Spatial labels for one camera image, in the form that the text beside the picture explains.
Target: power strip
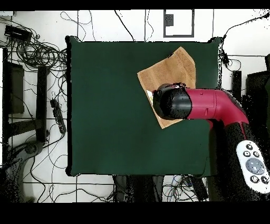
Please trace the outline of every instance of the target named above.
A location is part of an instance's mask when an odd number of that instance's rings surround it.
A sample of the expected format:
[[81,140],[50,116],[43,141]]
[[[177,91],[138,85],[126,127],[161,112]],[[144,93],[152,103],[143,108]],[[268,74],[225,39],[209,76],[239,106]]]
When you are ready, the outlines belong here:
[[62,116],[60,106],[55,99],[50,100],[50,103],[51,103],[51,106],[53,108],[53,116],[55,117],[55,120],[58,124],[59,131],[61,134],[65,134],[66,133],[66,126],[64,123],[64,119]]

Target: remote control button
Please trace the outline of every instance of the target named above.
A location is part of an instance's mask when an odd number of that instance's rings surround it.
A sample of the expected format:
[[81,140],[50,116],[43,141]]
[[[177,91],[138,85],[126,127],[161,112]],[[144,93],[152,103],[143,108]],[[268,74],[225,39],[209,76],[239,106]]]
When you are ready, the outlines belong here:
[[256,152],[256,151],[253,153],[253,155],[254,155],[255,157],[259,157],[259,153]]
[[248,161],[246,162],[246,168],[251,173],[258,175],[264,174],[265,171],[263,162],[257,158],[248,159]]
[[259,178],[256,177],[256,176],[251,176],[250,180],[251,180],[252,183],[258,183],[259,182]]
[[249,151],[244,151],[243,155],[244,155],[245,157],[250,157],[250,152],[249,152]]
[[252,145],[250,145],[250,144],[247,144],[247,145],[246,145],[246,148],[247,148],[248,150],[252,150],[252,149],[253,149]]
[[264,184],[268,184],[269,183],[269,180],[265,177],[265,176],[262,176],[261,177],[261,180]]

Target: green table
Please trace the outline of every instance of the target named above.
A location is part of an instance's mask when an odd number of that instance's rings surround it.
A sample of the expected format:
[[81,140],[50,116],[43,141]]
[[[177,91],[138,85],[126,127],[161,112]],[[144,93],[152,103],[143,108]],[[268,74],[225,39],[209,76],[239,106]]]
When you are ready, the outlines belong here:
[[209,124],[184,120],[161,129],[137,72],[182,46],[195,61],[196,88],[216,88],[221,38],[210,43],[69,40],[69,175],[210,175]]

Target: wire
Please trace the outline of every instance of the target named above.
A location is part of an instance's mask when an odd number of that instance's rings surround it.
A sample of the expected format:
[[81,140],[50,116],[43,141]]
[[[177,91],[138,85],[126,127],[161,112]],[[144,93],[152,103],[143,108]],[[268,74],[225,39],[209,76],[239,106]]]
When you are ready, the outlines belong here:
[[11,93],[11,94],[12,94],[14,97],[16,97],[17,99],[21,100],[21,101],[23,102],[23,104],[26,106],[26,108],[27,108],[27,110],[28,110],[28,113],[29,113],[29,115],[30,115],[30,117],[31,117],[31,119],[32,119],[32,121],[33,121],[33,123],[34,123],[34,125],[35,125],[35,129],[36,129],[36,122],[35,122],[35,120],[34,120],[33,115],[30,113],[30,110],[29,110],[27,104],[26,104],[20,97],[14,95],[13,93]]
[[226,68],[227,68],[229,71],[233,72],[232,70],[230,70],[230,69],[228,68],[228,67],[230,67],[230,66],[232,66],[232,65],[233,65],[233,61],[238,61],[238,62],[240,63],[239,69],[234,70],[234,71],[239,71],[239,70],[240,70],[240,68],[241,68],[242,64],[241,64],[241,62],[240,62],[239,60],[237,60],[237,59],[228,59],[228,60],[232,62],[232,64],[231,64],[231,65],[225,64],[225,67],[226,67]]
[[[53,143],[50,143],[49,145],[52,145],[52,144],[54,144],[54,143],[56,143],[56,142],[59,142],[62,138],[63,138],[63,136],[64,135],[62,135],[61,136],[61,138],[59,138],[57,141],[55,141],[55,142],[53,142]],[[37,165],[37,166],[35,166],[35,168],[37,168],[46,158],[48,157],[48,155]],[[30,172],[29,173],[27,173],[24,177],[23,177],[23,179],[25,179],[28,175],[30,174]]]
[[[177,176],[181,177],[179,181],[175,180]],[[172,201],[173,198],[175,201],[194,201],[194,199],[197,199],[195,192],[192,189],[192,184],[189,183],[189,177],[187,175],[173,176],[172,182],[170,184],[163,185],[163,189],[165,187],[169,187],[166,193],[164,193],[164,190],[162,190],[162,194],[167,198],[167,202]],[[187,196],[186,199],[181,199],[183,193]]]
[[252,18],[252,19],[250,19],[250,20],[248,20],[248,21],[245,21],[245,22],[243,22],[243,23],[234,25],[234,26],[230,27],[230,28],[227,30],[227,32],[224,34],[224,36],[223,36],[222,39],[221,39],[221,59],[222,59],[223,63],[225,64],[225,66],[226,66],[226,64],[228,64],[229,60],[233,60],[233,59],[229,59],[229,58],[228,58],[228,55],[225,53],[225,51],[224,51],[224,49],[223,49],[224,40],[225,40],[225,38],[226,38],[227,33],[229,32],[229,30],[232,29],[232,28],[234,28],[234,27],[237,27],[237,26],[240,26],[240,25],[243,25],[243,24],[246,24],[246,23],[249,23],[249,22],[258,20],[258,19],[268,18],[269,16],[270,16],[270,12],[266,13],[266,14],[263,15],[263,16],[256,17],[256,18]]
[[152,178],[152,181],[153,181],[153,184],[154,184],[154,187],[155,187],[155,191],[156,191],[156,194],[157,194],[158,202],[162,202],[162,200],[161,200],[160,197],[159,197],[159,193],[158,193],[158,190],[157,190],[157,186],[156,186],[156,184],[155,184],[153,178]]
[[76,192],[76,191],[83,191],[83,192],[85,192],[86,194],[88,194],[88,195],[90,195],[90,196],[96,197],[96,198],[99,199],[100,201],[108,202],[108,201],[106,201],[106,198],[104,198],[104,197],[99,197],[99,196],[97,196],[97,195],[95,195],[95,194],[91,194],[91,193],[87,192],[85,189],[78,188],[77,190],[71,191],[71,192],[69,192],[69,193],[62,193],[62,194],[59,194],[59,195],[55,198],[55,200],[53,201],[53,203],[55,203],[56,200],[57,200],[57,198],[60,197],[61,195],[72,194],[72,193],[74,193],[74,192]]
[[[147,15],[147,23],[148,23],[148,25],[149,26],[151,26],[151,24],[149,23],[149,21],[148,21],[148,17],[149,17],[149,13],[150,13],[150,10],[148,11],[148,15]],[[153,35],[153,33],[154,33],[154,29],[153,29],[153,27],[151,26],[151,28],[152,28],[152,33],[151,33],[151,36],[149,37],[149,38],[151,38],[152,37],[152,35]]]
[[117,14],[116,10],[114,10],[114,12],[115,12],[116,16],[119,18],[119,20],[120,20],[120,22],[122,23],[122,25],[124,26],[124,28],[128,31],[128,33],[129,33],[129,35],[131,36],[132,40],[135,41],[134,38],[133,38],[133,36],[132,36],[132,34],[129,32],[129,30],[128,30],[128,29],[126,28],[126,26],[124,25],[122,19],[121,19],[120,16]]
[[[55,162],[53,163],[53,169],[54,169],[54,167],[56,166],[55,164],[56,164],[57,160],[58,160],[60,157],[62,157],[62,156],[68,156],[68,155],[63,154],[63,155],[58,156],[58,158],[57,158],[57,159],[55,160]],[[50,192],[50,198],[51,198],[52,202],[55,203],[55,201],[53,200],[53,195],[52,195],[53,189],[52,189],[52,191],[49,191],[49,192]]]
[[[81,23],[81,22],[79,22],[79,15],[78,15],[78,20],[75,21],[75,20],[71,19],[70,16],[69,16],[65,11],[63,11],[63,12],[60,13],[60,17],[61,17],[62,19],[67,20],[67,21],[72,21],[72,22],[76,23],[77,25],[79,25],[79,26],[83,29],[83,31],[84,31],[84,37],[83,37],[82,41],[84,40],[84,38],[85,38],[85,36],[86,36],[86,31],[85,31],[85,29],[83,28],[82,25],[88,25],[89,23],[91,23],[91,24],[92,24],[93,37],[94,37],[94,29],[93,29],[93,22],[92,22],[92,13],[91,13],[90,10],[88,10],[88,11],[89,11],[90,17],[91,17],[91,20],[90,20],[88,23]],[[62,16],[62,13],[66,14],[66,16],[67,16],[69,19],[64,18],[64,17]]]
[[59,169],[65,169],[66,167],[58,167],[58,166],[55,165],[56,162],[53,163],[53,161],[51,160],[51,157],[50,157],[50,153],[49,153],[49,145],[50,145],[50,144],[48,144],[48,146],[47,146],[47,147],[48,147],[48,156],[49,156],[49,159],[50,159],[51,163],[53,164],[53,167],[57,167],[57,168],[59,168]]
[[33,179],[35,179],[37,182],[39,182],[40,184],[42,184],[42,185],[44,186],[44,190],[43,190],[42,194],[40,195],[40,197],[38,198],[38,200],[37,200],[37,202],[36,202],[36,203],[38,203],[39,200],[40,200],[40,198],[42,197],[42,195],[44,194],[44,192],[45,192],[45,190],[46,190],[46,186],[45,186],[44,183],[42,183],[40,180],[38,180],[37,178],[34,177],[34,175],[33,175],[33,173],[32,173],[32,168],[33,168],[34,164],[35,164],[35,156],[34,156],[33,164],[32,164],[32,166],[31,166],[31,168],[30,168],[30,173],[31,173],[31,176],[32,176]]
[[25,142],[24,143],[26,143],[27,142],[27,140],[29,139],[29,138],[31,138],[32,136],[34,136],[35,134],[33,134],[33,135],[31,135],[30,137],[28,137],[26,140],[25,140]]

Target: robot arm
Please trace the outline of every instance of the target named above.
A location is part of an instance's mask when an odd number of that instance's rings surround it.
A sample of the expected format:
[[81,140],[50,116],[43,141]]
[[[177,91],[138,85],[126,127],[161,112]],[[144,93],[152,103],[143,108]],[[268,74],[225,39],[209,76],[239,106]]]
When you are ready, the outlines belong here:
[[239,103],[218,89],[189,89],[180,83],[153,92],[153,107],[163,119],[205,119],[223,123],[223,148],[217,151],[217,191],[227,201],[261,200],[270,193],[269,171]]

